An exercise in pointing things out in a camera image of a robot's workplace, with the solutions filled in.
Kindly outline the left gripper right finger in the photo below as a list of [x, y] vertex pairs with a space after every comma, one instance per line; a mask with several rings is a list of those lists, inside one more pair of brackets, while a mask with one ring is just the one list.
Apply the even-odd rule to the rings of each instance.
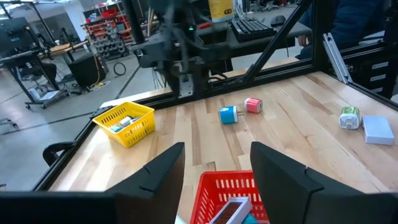
[[371, 224], [368, 196], [254, 141], [254, 181], [271, 224]]

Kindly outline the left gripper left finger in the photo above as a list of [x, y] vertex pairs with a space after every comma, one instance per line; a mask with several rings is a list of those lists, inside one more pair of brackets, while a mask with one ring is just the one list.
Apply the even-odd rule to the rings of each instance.
[[117, 224], [174, 224], [185, 172], [177, 142], [106, 192]]

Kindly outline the teal power bank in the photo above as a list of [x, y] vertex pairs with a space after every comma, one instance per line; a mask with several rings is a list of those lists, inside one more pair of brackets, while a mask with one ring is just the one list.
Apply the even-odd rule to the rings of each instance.
[[253, 214], [249, 213], [241, 224], [258, 224], [259, 222], [256, 220]]

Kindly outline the white charger with printed label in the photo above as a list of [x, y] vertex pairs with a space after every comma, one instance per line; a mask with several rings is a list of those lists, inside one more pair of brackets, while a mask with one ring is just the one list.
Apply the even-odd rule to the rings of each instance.
[[343, 129], [358, 129], [361, 124], [359, 108], [354, 106], [343, 107], [338, 121]]

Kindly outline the white box charger USB port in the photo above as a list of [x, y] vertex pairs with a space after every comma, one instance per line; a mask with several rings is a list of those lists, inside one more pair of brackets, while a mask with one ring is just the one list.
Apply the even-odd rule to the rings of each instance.
[[394, 134], [385, 116], [363, 116], [364, 140], [367, 144], [393, 145]]

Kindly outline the red parts bin rack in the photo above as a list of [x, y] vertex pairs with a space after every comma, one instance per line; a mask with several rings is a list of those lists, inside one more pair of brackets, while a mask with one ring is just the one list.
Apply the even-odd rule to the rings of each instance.
[[132, 35], [127, 16], [119, 14], [86, 22], [83, 29], [90, 36], [96, 51], [106, 60], [129, 55]]

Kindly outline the yellow plastic basket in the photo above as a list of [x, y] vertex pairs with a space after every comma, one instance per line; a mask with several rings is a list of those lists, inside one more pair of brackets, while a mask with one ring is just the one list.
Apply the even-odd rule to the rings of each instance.
[[[133, 102], [124, 102], [101, 115], [96, 116], [96, 123], [109, 138], [124, 147], [131, 147], [155, 130], [155, 109]], [[110, 127], [123, 127], [118, 133]]]

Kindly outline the red plastic basket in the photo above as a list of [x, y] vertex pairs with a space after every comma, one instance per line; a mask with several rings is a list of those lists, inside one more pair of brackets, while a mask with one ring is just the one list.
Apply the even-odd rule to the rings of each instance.
[[269, 224], [266, 210], [251, 170], [207, 171], [202, 173], [190, 224], [206, 224], [221, 210], [231, 197], [248, 197], [251, 214], [259, 223]]

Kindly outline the black floor bin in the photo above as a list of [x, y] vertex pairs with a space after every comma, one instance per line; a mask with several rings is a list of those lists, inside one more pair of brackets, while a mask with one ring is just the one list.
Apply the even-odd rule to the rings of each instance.
[[68, 64], [77, 84], [83, 88], [93, 88], [106, 78], [108, 67], [99, 54], [89, 53]]

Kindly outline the yellow and white box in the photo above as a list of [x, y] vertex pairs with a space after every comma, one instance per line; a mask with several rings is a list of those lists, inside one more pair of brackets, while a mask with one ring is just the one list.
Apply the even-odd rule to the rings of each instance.
[[233, 0], [208, 0], [213, 22], [225, 22], [234, 18]]

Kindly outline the pink and white charger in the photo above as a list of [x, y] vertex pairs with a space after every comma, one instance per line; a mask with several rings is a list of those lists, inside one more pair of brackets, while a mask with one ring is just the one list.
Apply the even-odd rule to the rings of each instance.
[[250, 113], [260, 113], [263, 108], [262, 100], [258, 98], [246, 98], [244, 101], [244, 109]]

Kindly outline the black keyboard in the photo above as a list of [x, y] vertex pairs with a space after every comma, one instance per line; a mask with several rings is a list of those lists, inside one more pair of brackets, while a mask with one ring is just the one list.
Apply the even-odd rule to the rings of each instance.
[[238, 42], [261, 39], [276, 35], [277, 31], [256, 18], [253, 19], [233, 19], [230, 27]]

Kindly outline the black computer mouse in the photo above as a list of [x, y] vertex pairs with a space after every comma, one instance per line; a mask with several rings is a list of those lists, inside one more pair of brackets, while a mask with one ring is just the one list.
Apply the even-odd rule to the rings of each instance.
[[271, 25], [271, 27], [279, 27], [279, 26], [284, 25], [285, 21], [286, 21], [285, 16], [283, 16], [283, 15], [277, 15], [277, 16], [274, 16], [274, 17], [271, 19], [270, 25]]

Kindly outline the black computer monitor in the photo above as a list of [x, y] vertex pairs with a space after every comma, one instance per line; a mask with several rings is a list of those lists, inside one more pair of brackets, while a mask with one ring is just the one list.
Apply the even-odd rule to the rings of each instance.
[[0, 57], [29, 50], [35, 43], [24, 17], [0, 20]]

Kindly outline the black drawer cabinet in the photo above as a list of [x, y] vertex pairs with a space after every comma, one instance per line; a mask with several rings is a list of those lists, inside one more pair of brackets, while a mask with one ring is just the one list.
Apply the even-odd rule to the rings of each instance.
[[398, 44], [376, 42], [340, 51], [352, 81], [390, 99], [398, 76]]

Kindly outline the silver aluminium extrusion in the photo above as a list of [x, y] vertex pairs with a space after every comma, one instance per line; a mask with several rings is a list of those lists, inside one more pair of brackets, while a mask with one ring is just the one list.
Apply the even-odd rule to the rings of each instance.
[[338, 80], [344, 84], [352, 83], [348, 68], [330, 32], [323, 34], [323, 45]]

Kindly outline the person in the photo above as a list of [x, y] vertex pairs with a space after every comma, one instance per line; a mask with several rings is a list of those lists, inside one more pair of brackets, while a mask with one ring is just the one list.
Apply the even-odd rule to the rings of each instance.
[[363, 37], [384, 30], [386, 0], [332, 0], [325, 27], [336, 46], [354, 47]]

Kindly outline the black rig frame post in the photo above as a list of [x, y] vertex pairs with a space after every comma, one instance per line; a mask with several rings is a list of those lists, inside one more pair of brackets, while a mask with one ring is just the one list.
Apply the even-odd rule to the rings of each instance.
[[127, 14], [128, 21], [131, 26], [132, 36], [136, 42], [136, 44], [142, 44], [146, 40], [144, 38], [144, 34], [141, 29], [141, 25], [139, 23], [138, 17], [134, 10], [134, 6], [132, 0], [121, 0], [124, 10]]
[[323, 35], [328, 31], [332, 0], [312, 2], [312, 65], [324, 72], [328, 66], [328, 56], [323, 45]]

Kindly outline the black table side rail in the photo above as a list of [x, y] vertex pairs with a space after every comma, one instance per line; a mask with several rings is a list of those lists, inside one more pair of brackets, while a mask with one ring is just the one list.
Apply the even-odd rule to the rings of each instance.
[[373, 93], [371, 90], [368, 90], [357, 83], [344, 84], [330, 72], [323, 72], [323, 74], [333, 80], [331, 89], [350, 105], [370, 107], [371, 109], [383, 106], [398, 112], [398, 103], [395, 103], [377, 93]]
[[103, 108], [98, 108], [96, 111], [90, 114], [89, 122], [73, 140], [75, 141], [75, 145], [67, 151], [60, 151], [57, 153], [59, 155], [58, 159], [49, 167], [48, 171], [34, 185], [32, 191], [46, 191], [53, 186], [53, 183], [58, 179], [66, 165], [70, 162], [77, 150], [79, 150], [80, 146], [84, 143], [85, 139], [94, 129], [95, 123], [93, 122], [93, 119], [96, 116], [110, 110], [111, 108], [113, 108], [113, 106], [105, 106]]

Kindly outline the black table end rail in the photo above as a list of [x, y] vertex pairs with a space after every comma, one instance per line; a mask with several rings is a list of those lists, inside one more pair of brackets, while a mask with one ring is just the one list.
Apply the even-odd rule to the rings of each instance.
[[254, 86], [264, 85], [272, 82], [277, 82], [301, 75], [306, 75], [315, 71], [315, 68], [310, 62], [283, 62], [281, 65], [276, 63], [270, 63], [266, 65], [266, 68], [261, 70], [255, 77], [254, 80], [236, 84], [233, 86], [221, 86], [218, 82], [214, 82], [215, 89], [205, 92], [202, 96], [188, 96], [186, 98], [176, 98], [175, 95], [169, 88], [160, 90], [147, 91], [144, 93], [127, 96], [117, 100], [111, 100], [104, 102], [101, 107], [117, 106], [124, 102], [135, 102], [141, 105], [145, 105], [156, 110], [168, 108], [171, 106], [177, 106], [192, 101], [202, 100], [213, 96], [218, 96], [233, 91], [243, 90]]

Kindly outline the black diagonal frame strut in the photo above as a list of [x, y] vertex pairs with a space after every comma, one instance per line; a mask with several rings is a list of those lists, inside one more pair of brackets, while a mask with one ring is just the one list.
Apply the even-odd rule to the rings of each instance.
[[293, 26], [298, 22], [307, 8], [311, 5], [312, 1], [313, 0], [300, 0], [297, 8], [293, 11], [284, 25], [279, 29], [258, 60], [249, 67], [247, 72], [238, 80], [238, 82], [246, 83], [254, 80], [255, 76], [262, 70], [263, 66], [266, 64], [266, 62], [268, 62], [279, 44], [284, 42], [287, 34], [291, 31]]

